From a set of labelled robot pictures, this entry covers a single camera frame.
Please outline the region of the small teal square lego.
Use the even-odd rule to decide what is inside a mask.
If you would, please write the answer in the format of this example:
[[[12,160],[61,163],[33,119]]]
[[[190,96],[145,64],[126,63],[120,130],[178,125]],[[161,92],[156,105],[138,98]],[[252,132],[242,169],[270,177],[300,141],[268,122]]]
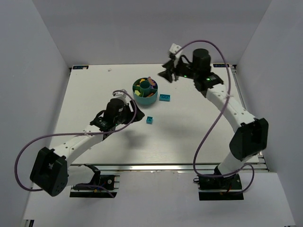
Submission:
[[[147,124],[152,124],[152,123],[153,123],[153,117],[147,116],[147,118],[146,118],[146,123],[147,123]]]

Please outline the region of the light green small lego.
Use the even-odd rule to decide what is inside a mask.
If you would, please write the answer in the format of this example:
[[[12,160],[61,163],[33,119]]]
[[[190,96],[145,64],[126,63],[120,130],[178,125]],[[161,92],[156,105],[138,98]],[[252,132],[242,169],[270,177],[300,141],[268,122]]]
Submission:
[[[135,89],[135,90],[134,90],[134,93],[135,93],[137,96],[141,96],[140,91],[139,91],[139,90],[137,90],[137,89]]]

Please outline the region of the teal long lego brick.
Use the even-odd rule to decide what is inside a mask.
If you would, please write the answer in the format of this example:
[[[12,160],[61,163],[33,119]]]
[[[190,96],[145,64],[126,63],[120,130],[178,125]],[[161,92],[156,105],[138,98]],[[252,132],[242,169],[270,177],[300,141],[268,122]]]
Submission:
[[[159,100],[164,101],[164,102],[169,102],[170,101],[170,95],[167,94],[160,94],[159,95]]]

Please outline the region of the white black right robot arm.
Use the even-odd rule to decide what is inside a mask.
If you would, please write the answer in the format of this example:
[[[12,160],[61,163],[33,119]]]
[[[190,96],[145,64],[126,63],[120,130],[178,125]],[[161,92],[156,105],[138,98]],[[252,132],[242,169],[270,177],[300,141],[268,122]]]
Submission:
[[[168,82],[179,77],[192,79],[195,88],[224,116],[231,125],[234,136],[230,141],[230,152],[214,170],[216,178],[235,175],[252,156],[267,147],[268,121],[258,119],[249,113],[234,97],[230,95],[231,86],[214,72],[211,57],[206,49],[195,49],[192,61],[183,62],[184,55],[179,45],[172,44],[169,49],[170,60],[163,64],[164,71],[158,73]]]

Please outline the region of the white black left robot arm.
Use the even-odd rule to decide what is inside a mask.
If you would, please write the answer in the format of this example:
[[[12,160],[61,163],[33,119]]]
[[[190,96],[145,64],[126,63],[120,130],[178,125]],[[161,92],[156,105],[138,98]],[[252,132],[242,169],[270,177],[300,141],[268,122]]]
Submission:
[[[97,113],[80,135],[55,148],[42,148],[37,154],[30,180],[52,197],[60,194],[67,186],[105,191],[98,168],[87,164],[73,166],[72,163],[113,134],[117,126],[138,122],[144,116],[135,101],[127,103],[112,98],[106,109]]]

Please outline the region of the teal round divided container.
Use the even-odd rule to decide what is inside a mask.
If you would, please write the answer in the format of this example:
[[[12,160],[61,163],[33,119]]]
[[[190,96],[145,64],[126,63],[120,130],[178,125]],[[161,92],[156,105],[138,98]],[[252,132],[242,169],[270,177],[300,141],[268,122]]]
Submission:
[[[157,82],[156,83],[156,86],[155,89],[151,89],[151,85],[149,83],[149,81],[147,80],[147,78],[140,78],[140,79],[137,79],[134,83],[133,83],[133,86],[132,86],[132,91],[133,91],[133,96],[134,96],[134,99],[136,101],[137,104],[139,105],[152,105],[153,103],[156,102],[157,100],[157,95],[158,95],[158,84]],[[145,79],[147,80],[146,82],[143,82],[141,84],[139,84],[140,80],[141,79]],[[137,89],[140,91],[141,93],[141,96],[137,96],[135,93],[134,93],[134,90]],[[151,97],[146,97],[148,96],[150,93],[154,93],[153,96]]]

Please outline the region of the right blue corner label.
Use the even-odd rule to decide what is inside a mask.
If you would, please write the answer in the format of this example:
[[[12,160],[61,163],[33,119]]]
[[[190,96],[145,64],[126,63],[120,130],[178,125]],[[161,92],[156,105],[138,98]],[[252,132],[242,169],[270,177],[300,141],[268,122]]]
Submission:
[[[230,66],[229,66],[229,64],[224,64],[224,63],[214,63],[213,64],[213,67],[214,68],[229,68]]]

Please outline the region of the blue corner label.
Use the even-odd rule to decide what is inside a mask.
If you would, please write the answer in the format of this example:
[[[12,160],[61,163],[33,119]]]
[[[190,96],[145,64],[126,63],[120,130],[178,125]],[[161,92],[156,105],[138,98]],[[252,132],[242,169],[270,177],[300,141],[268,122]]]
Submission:
[[[214,63],[213,64],[213,67],[214,68],[229,68],[230,66],[229,66],[229,64],[224,64],[224,63]]]
[[[87,70],[88,68],[88,65],[74,65],[72,67],[72,70]]]

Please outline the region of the left blue corner label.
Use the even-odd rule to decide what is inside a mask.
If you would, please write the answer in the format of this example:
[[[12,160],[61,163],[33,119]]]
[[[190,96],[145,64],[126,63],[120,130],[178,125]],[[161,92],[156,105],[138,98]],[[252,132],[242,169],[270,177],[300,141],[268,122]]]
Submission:
[[[74,65],[72,67],[72,70],[87,70],[88,68],[88,65]]]

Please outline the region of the aluminium right table rail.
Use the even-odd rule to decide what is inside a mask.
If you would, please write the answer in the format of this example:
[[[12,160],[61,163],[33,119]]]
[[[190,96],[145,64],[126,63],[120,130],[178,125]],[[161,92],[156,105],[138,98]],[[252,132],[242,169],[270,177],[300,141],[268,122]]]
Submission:
[[[230,97],[229,104],[235,118],[232,125],[234,136],[229,148],[235,159],[244,164],[267,147],[269,124],[265,118],[257,118],[251,114],[235,98]]]

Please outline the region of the aluminium table rail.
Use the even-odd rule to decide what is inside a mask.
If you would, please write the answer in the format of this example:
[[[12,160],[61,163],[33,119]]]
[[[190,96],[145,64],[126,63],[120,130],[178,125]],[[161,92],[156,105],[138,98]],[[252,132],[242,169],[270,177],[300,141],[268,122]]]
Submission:
[[[161,171],[161,170],[193,170],[192,165],[94,165],[103,171]],[[211,171],[215,165],[196,165],[197,170]],[[266,164],[252,164],[255,170],[267,170]]]
[[[269,124],[265,118],[257,118],[251,114],[235,98],[230,97],[229,104],[235,118],[232,125],[234,136],[229,148],[235,159],[244,164],[267,147]]]

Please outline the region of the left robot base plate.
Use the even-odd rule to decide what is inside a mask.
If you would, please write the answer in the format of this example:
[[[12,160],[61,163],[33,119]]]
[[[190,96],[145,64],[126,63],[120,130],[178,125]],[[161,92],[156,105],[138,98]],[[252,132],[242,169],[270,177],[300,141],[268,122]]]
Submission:
[[[120,184],[120,175],[101,175],[97,186],[71,187],[71,198],[110,198],[116,197]]]

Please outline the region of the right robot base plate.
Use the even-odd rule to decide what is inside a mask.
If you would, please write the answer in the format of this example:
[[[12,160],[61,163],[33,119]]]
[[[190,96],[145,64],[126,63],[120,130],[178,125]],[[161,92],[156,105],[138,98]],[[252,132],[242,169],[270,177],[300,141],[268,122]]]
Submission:
[[[238,174],[230,177],[197,177],[193,182],[198,186],[200,201],[241,201],[244,200],[242,184]]]

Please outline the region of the aluminium front table rail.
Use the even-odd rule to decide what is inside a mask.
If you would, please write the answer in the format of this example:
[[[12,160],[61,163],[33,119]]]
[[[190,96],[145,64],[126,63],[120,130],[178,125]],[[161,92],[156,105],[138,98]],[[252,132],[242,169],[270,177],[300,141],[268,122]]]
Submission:
[[[192,165],[94,165],[103,171],[161,171],[161,170],[193,170]],[[196,165],[197,170],[211,171],[215,165]],[[252,164],[255,170],[267,170],[266,164]]]

